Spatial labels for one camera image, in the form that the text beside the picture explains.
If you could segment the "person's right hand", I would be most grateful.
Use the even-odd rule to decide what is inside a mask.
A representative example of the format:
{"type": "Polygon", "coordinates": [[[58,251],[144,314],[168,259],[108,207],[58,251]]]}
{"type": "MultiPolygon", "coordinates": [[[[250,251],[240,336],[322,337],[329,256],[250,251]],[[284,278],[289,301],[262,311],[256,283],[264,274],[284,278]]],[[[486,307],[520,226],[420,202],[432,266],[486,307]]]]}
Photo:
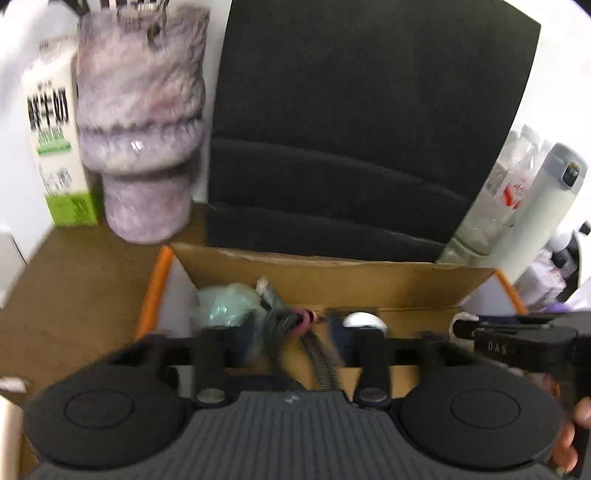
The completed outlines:
{"type": "Polygon", "coordinates": [[[563,420],[561,432],[557,443],[552,451],[552,468],[559,474],[564,475],[575,469],[578,462],[578,453],[573,446],[575,438],[575,427],[590,429],[591,401],[589,397],[583,397],[575,405],[570,417],[563,420]]]}

